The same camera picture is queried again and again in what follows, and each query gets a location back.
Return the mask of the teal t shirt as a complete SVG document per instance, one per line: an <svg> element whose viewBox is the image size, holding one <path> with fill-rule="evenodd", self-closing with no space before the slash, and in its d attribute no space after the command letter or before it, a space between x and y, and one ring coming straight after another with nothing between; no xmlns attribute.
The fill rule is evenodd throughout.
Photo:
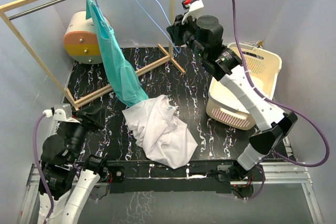
<svg viewBox="0 0 336 224"><path fill-rule="evenodd" d="M116 97L131 107L148 99L133 66L126 60L100 8L93 0L86 0L86 19L92 19L107 79Z"/></svg>

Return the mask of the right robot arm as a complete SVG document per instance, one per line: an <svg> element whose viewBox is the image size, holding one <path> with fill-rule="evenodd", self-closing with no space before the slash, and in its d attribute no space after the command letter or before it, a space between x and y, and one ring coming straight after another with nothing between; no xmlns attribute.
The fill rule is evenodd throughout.
<svg viewBox="0 0 336 224"><path fill-rule="evenodd" d="M227 170L232 179L247 180L254 166L288 135L297 122L296 114L267 102L251 87L242 60L222 44L224 29L218 18L177 15L166 30L174 44L187 45L200 57L204 69L235 95L256 122L259 132L250 137L247 147Z"/></svg>

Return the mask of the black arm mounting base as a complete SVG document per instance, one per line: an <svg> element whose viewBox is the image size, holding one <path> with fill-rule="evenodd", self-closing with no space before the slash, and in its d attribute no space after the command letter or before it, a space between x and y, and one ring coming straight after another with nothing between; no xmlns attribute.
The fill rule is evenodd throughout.
<svg viewBox="0 0 336 224"><path fill-rule="evenodd" d="M177 169L151 161L108 161L110 175L95 186L105 186L111 194L139 191L230 194L232 187L252 186L265 180L261 166L248 171L244 179L238 177L232 166L233 161L226 160L195 160Z"/></svg>

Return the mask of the white t shirt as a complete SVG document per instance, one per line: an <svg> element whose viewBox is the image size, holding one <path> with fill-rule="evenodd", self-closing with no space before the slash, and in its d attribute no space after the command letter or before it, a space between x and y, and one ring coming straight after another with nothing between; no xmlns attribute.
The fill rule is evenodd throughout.
<svg viewBox="0 0 336 224"><path fill-rule="evenodd" d="M128 129L146 157L172 169L185 166L198 144L177 116L166 95L147 99L122 111Z"/></svg>

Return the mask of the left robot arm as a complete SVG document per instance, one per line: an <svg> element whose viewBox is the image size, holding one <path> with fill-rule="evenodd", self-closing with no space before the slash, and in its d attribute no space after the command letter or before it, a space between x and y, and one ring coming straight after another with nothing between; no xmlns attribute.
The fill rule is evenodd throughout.
<svg viewBox="0 0 336 224"><path fill-rule="evenodd" d="M43 111L33 130L34 160L40 175L38 223L77 223L97 182L109 176L107 161L89 155L77 163L89 132L104 129L106 107L93 105L72 111L70 104L55 105ZM45 139L42 154L37 153L37 130L44 118L63 122L64 135Z"/></svg>

